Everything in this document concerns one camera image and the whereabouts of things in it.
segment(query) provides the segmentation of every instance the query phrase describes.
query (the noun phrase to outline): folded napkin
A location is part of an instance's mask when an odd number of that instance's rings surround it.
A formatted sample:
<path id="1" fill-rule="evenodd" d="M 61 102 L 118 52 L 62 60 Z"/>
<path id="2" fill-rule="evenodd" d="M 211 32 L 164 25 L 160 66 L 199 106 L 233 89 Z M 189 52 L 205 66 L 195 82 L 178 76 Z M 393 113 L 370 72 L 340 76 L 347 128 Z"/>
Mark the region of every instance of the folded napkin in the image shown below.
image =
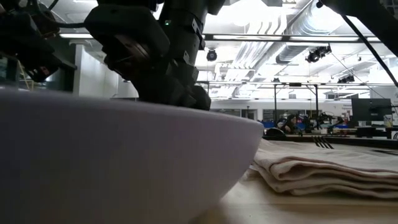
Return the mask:
<path id="1" fill-rule="evenodd" d="M 398 198 L 398 157 L 262 140 L 253 166 L 276 192 Z"/>

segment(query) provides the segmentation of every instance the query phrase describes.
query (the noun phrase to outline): white bowl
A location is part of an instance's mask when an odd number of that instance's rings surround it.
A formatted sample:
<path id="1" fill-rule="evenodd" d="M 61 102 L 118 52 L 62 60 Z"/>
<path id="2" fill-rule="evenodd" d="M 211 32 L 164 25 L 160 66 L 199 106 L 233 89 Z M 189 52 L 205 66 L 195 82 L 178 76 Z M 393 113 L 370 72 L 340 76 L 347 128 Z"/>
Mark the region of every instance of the white bowl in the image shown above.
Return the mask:
<path id="1" fill-rule="evenodd" d="M 0 92 L 1 223 L 186 223 L 249 167 L 262 125 L 207 111 Z"/>

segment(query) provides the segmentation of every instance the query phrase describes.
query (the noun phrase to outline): computer monitor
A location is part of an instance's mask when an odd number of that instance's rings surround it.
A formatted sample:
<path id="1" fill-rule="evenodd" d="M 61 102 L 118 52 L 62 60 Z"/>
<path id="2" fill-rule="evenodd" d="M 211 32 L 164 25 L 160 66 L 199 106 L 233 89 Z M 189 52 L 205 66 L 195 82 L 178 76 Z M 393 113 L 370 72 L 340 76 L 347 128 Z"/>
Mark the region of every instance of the computer monitor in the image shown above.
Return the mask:
<path id="1" fill-rule="evenodd" d="M 391 99 L 351 99 L 354 121 L 384 121 L 392 115 Z"/>

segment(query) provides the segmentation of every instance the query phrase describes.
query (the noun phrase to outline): folded towel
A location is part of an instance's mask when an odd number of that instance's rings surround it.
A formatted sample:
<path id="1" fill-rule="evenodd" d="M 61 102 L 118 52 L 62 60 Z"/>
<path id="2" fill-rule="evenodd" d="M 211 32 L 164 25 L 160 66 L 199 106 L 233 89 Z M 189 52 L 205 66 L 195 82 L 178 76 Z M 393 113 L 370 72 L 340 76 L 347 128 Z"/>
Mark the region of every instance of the folded towel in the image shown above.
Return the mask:
<path id="1" fill-rule="evenodd" d="M 276 192 L 398 198 L 398 157 L 261 141 L 253 166 Z"/>

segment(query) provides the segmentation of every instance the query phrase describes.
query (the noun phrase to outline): table surface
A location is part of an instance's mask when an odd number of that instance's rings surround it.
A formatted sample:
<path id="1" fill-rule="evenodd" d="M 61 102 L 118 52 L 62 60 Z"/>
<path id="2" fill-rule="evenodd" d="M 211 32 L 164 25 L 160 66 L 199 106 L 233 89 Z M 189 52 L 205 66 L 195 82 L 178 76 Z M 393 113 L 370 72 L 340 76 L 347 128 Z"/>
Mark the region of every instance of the table surface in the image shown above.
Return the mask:
<path id="1" fill-rule="evenodd" d="M 277 194 L 258 172 L 249 169 L 217 206 L 189 224 L 378 224 L 397 223 L 397 220 L 396 200 L 359 198 L 339 193 L 306 197 Z"/>

